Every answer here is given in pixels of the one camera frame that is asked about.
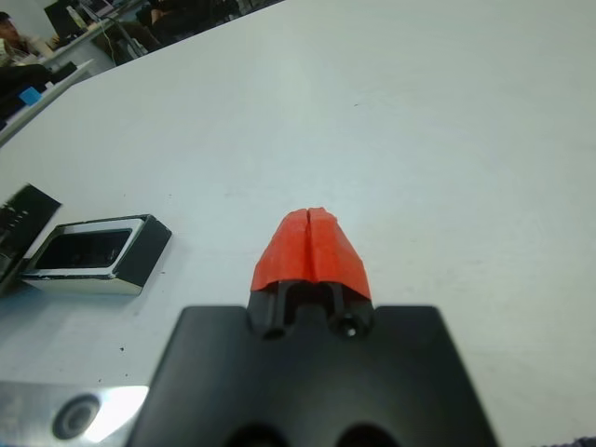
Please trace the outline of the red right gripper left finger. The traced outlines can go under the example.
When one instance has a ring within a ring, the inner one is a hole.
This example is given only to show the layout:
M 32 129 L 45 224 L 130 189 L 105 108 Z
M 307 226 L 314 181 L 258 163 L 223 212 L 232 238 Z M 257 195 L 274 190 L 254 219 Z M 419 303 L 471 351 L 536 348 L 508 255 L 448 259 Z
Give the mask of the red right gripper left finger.
M 251 327 L 264 339 L 282 337 L 289 326 L 288 292 L 310 278 L 306 260 L 308 212 L 284 217 L 253 272 L 248 313 Z

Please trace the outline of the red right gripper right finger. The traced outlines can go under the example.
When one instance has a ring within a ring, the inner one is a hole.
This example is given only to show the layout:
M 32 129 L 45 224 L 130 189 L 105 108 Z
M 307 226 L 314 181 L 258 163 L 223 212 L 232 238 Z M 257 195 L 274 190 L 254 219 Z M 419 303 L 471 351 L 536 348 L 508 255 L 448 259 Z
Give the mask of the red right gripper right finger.
M 361 339 L 373 316 L 364 264 L 333 214 L 312 208 L 308 223 L 313 278 L 329 294 L 330 327 L 343 339 Z

